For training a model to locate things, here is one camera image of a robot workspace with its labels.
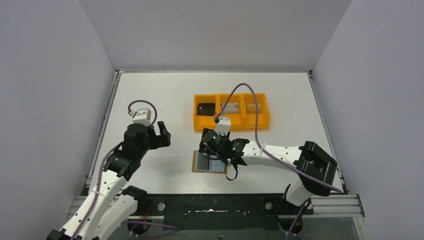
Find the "tan leather card holder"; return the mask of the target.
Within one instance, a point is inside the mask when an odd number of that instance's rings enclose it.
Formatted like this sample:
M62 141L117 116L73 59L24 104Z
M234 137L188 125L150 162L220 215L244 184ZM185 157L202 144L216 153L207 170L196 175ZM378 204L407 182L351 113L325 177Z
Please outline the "tan leather card holder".
M195 150L193 152L191 171L193 173L225 174L226 165L220 159L207 158Z

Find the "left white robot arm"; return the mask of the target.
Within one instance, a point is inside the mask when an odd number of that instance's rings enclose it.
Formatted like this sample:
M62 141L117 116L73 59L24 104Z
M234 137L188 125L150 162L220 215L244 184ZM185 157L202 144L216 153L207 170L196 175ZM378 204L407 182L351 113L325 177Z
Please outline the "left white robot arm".
M141 160L149 150L168 147L171 133L163 121L158 121L159 133L152 125L130 124L123 141L113 147L101 161L97 182L76 213L60 230L51 230L49 240L100 240L106 230L114 231L129 215L129 211L115 213L108 210L116 194L123 190L129 195L128 207L143 213L148 207L145 190L134 186L124 188L141 166Z

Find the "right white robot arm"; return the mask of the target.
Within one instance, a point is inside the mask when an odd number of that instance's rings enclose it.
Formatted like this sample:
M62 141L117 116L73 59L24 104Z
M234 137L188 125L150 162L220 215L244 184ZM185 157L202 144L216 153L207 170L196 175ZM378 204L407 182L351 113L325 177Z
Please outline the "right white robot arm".
M289 214L295 213L312 196L328 197L332 191L342 192L333 185L338 163L313 141L300 146L276 146L229 136L205 128L200 152L235 168L260 165L296 173L297 179L288 183L281 199L282 209Z

